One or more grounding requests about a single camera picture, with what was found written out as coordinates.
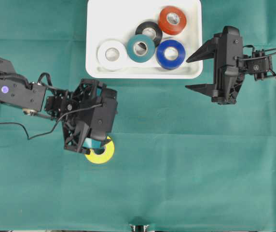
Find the teal tape roll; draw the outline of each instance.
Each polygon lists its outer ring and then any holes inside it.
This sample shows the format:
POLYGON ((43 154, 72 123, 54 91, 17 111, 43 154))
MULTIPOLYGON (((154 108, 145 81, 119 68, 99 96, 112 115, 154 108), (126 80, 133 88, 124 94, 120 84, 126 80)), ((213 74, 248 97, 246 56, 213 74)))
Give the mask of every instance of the teal tape roll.
POLYGON ((127 43, 127 54, 135 62, 143 63, 151 59, 155 53, 153 40, 146 35, 135 35, 127 43), (147 49, 139 46, 139 43, 146 45, 147 49))

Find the screw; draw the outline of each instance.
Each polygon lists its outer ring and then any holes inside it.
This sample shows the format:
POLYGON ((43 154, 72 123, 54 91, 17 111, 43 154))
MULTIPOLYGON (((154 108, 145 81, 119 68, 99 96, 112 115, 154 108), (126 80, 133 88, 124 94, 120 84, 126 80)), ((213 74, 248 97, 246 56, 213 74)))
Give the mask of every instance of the screw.
POLYGON ((68 109, 68 111, 71 111, 71 110, 72 110, 72 105, 71 105, 71 104, 68 104, 68 105, 67 105, 67 109, 68 109))

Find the blue tape roll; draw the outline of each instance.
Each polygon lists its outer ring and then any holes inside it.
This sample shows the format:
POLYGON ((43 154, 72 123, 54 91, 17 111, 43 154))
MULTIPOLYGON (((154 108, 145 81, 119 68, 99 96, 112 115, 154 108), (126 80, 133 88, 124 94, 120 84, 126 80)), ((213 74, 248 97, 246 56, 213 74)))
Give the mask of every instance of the blue tape roll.
POLYGON ((178 68, 185 59, 185 49, 183 45, 175 40, 166 40, 159 44, 157 47, 156 57, 158 63, 164 68, 164 69, 176 69, 178 68), (165 57, 165 50, 169 47, 173 47, 178 51, 178 56, 174 60, 169 60, 165 57))
POLYGON ((146 62, 149 59, 151 59, 151 57, 154 55, 155 44, 150 37, 140 34, 140 35, 133 36, 128 41, 126 49, 127 49, 128 56, 133 61, 138 62, 138 63, 143 63, 143 62, 146 62), (140 42, 144 43, 147 47, 147 50, 146 50, 145 54, 143 54, 143 55, 139 55, 135 50, 135 47, 142 49, 138 45, 140 42))

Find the teal fabric surface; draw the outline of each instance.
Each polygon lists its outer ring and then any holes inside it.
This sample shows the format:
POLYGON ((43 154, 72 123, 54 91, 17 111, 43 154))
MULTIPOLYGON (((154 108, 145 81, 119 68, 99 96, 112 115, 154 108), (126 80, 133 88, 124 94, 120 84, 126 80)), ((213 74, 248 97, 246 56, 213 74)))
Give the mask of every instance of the teal fabric surface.
MULTIPOLYGON (((0 0, 0 57, 30 81, 49 72, 75 89, 89 77, 85 9, 84 0, 0 0)), ((202 10, 203 41, 232 25, 244 44, 276 47, 274 0, 203 0, 202 10)), ((207 60, 194 80, 104 80, 119 113, 103 165, 63 150, 60 126, 32 141, 0 126, 0 230, 276 231, 276 81, 247 76, 230 106, 184 87, 212 76, 207 60)), ((52 126, 6 105, 2 121, 31 134, 52 126)))

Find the black robotic arm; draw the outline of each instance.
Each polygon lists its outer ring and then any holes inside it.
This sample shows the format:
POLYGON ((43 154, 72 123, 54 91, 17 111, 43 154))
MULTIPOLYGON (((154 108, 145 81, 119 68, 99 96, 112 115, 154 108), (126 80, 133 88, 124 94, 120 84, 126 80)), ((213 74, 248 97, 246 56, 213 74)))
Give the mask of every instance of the black robotic arm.
POLYGON ((30 83, 15 72, 10 61, 0 58, 0 103, 22 108, 26 115, 56 121, 47 133, 29 137, 25 130, 28 139, 49 134, 62 122, 64 149, 89 154, 90 149, 83 146, 86 138, 101 141, 102 146, 110 141, 107 133, 112 130, 117 112, 116 99, 115 90, 94 79, 82 79, 75 91, 55 88, 48 73, 30 83), (46 98, 46 115, 40 111, 47 90, 52 96, 46 98))
POLYGON ((186 86, 188 89, 211 97, 218 104, 236 104, 236 98, 246 74, 254 75, 255 80, 276 78, 272 67, 272 55, 267 52, 276 50, 256 50, 252 45, 243 46, 243 39, 237 28, 225 26, 222 33, 205 42, 187 62, 214 59, 212 84, 186 86), (244 47, 251 47, 252 54, 243 54, 244 47))

